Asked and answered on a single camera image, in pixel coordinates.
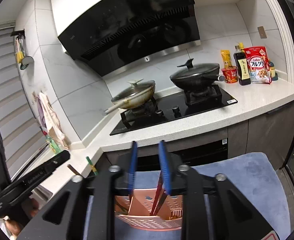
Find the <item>white countertop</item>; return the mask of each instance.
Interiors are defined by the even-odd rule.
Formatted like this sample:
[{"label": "white countertop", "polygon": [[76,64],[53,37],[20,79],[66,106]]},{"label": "white countertop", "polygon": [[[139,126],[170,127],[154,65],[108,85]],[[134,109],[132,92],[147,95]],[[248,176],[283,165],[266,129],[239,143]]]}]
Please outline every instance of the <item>white countertop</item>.
[{"label": "white countertop", "polygon": [[136,141],[138,146],[147,146],[157,144],[160,140],[172,141],[190,137],[253,118],[294,100],[294,85],[282,79],[270,85],[241,86],[238,82],[233,84],[218,82],[218,85],[232,95],[238,103],[110,136],[110,132],[121,120],[120,112],[116,113],[86,149],[70,151],[70,160],[60,166],[42,183],[42,186],[56,193],[73,175],[66,167],[67,164],[71,164],[83,176],[87,176],[90,167],[85,159],[86,156],[96,163],[103,152],[128,149],[132,141]]}]

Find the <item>wall switch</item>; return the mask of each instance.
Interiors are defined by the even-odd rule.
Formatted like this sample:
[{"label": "wall switch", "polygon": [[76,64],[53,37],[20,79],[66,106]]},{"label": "wall switch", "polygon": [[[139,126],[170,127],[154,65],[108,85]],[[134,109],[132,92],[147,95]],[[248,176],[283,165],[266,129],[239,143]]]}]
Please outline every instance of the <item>wall switch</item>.
[{"label": "wall switch", "polygon": [[257,27],[261,39],[266,39],[267,35],[263,26]]}]

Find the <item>white door trim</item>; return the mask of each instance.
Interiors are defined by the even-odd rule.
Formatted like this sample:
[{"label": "white door trim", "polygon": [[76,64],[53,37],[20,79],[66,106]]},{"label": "white door trim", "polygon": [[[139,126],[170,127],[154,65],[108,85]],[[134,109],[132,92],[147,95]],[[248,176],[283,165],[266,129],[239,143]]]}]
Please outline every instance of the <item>white door trim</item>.
[{"label": "white door trim", "polygon": [[287,80],[288,82],[294,84],[294,42],[292,39],[291,31],[287,24],[285,15],[281,9],[277,0],[266,0],[274,18],[276,20],[279,32],[281,34],[284,52],[286,56],[286,66],[287,66]]}]

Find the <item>black glass cooktop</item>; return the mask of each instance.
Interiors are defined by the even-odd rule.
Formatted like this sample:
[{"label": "black glass cooktop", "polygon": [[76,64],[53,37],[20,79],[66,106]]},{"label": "black glass cooktop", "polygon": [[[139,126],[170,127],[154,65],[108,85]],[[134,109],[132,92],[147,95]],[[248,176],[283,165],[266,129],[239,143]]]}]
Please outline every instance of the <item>black glass cooktop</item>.
[{"label": "black glass cooktop", "polygon": [[127,124],[126,121],[124,123],[121,120],[110,133],[110,135],[125,133],[165,122],[170,122],[194,114],[201,114],[210,110],[237,103],[237,100],[222,88],[217,86],[215,89],[218,89],[218,93],[220,90],[221,97],[217,97],[215,94],[213,98],[209,98],[209,100],[205,100],[204,102],[192,106],[186,105],[186,95],[184,92],[180,92],[157,99],[156,108],[158,108],[158,110],[156,109],[156,112],[133,114],[131,110],[128,110],[122,113],[122,119],[127,120]]}]

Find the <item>pan lid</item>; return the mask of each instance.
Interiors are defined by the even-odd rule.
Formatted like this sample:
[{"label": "pan lid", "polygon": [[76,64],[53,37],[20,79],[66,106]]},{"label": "pan lid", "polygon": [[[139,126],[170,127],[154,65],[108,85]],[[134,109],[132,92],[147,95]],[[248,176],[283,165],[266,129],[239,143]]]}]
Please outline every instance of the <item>pan lid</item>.
[{"label": "pan lid", "polygon": [[151,87],[154,87],[156,85],[154,80],[149,80],[147,82],[141,82],[138,84],[138,82],[142,80],[143,78],[139,80],[128,81],[131,87],[128,87],[125,90],[121,91],[118,95],[116,95],[114,98],[111,99],[111,102],[114,103],[119,100],[134,96],[137,93],[150,89]]},{"label": "pan lid", "polygon": [[191,76],[199,76],[205,73],[210,73],[219,68],[218,63],[201,63],[201,64],[192,64],[193,58],[187,60],[184,65],[177,67],[187,67],[183,70],[179,70],[170,76],[170,79],[185,79]]}]

